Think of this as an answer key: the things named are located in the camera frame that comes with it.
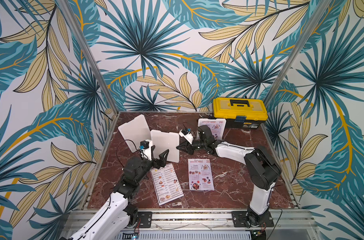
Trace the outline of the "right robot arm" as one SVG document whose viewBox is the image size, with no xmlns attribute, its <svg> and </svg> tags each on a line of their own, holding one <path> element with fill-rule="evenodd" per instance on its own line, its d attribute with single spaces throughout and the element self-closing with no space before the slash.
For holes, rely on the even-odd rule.
<svg viewBox="0 0 364 240">
<path fill-rule="evenodd" d="M 190 129 L 182 129 L 179 136 L 185 141 L 176 148 L 189 155 L 204 150 L 209 155 L 230 159 L 244 164 L 254 184 L 252 200 L 246 216 L 238 217 L 245 226 L 257 227 L 269 218 L 270 198 L 282 170 L 265 147 L 242 147 L 224 140 L 216 140 L 211 129 L 204 125 L 198 127 L 198 138 Z"/>
</svg>

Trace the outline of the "pink menu sheet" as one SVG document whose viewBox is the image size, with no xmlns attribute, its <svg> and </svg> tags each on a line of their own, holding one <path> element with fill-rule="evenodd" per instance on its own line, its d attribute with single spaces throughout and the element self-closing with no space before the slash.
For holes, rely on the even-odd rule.
<svg viewBox="0 0 364 240">
<path fill-rule="evenodd" d="M 214 191 L 209 159 L 188 159 L 189 187 L 192 191 Z"/>
</svg>

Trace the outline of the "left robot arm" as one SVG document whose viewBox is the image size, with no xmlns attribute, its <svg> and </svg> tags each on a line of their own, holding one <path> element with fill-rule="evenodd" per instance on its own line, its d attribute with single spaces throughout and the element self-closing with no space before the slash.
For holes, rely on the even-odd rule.
<svg viewBox="0 0 364 240">
<path fill-rule="evenodd" d="M 165 167 L 169 154 L 169 150 L 166 150 L 156 159 L 152 157 L 154 149 L 153 146 L 149 154 L 131 157 L 127 161 L 123 175 L 106 203 L 70 240 L 111 240 L 127 226 L 136 227 L 139 223 L 138 208 L 131 201 L 150 170 Z"/>
</svg>

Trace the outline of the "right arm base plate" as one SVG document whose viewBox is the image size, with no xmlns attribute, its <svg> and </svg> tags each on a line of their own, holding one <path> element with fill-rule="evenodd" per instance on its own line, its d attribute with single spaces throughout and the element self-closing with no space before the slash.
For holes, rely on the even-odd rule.
<svg viewBox="0 0 364 240">
<path fill-rule="evenodd" d="M 253 211 L 232 211 L 232 221 L 235 228 L 273 227 L 274 222 L 269 210 L 261 215 Z"/>
</svg>

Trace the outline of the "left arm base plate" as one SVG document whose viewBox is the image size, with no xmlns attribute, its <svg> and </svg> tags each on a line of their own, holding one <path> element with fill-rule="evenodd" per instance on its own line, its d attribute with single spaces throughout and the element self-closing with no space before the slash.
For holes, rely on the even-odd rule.
<svg viewBox="0 0 364 240">
<path fill-rule="evenodd" d="M 137 212 L 130 216 L 128 229 L 140 228 L 149 229 L 152 223 L 152 212 Z"/>
</svg>

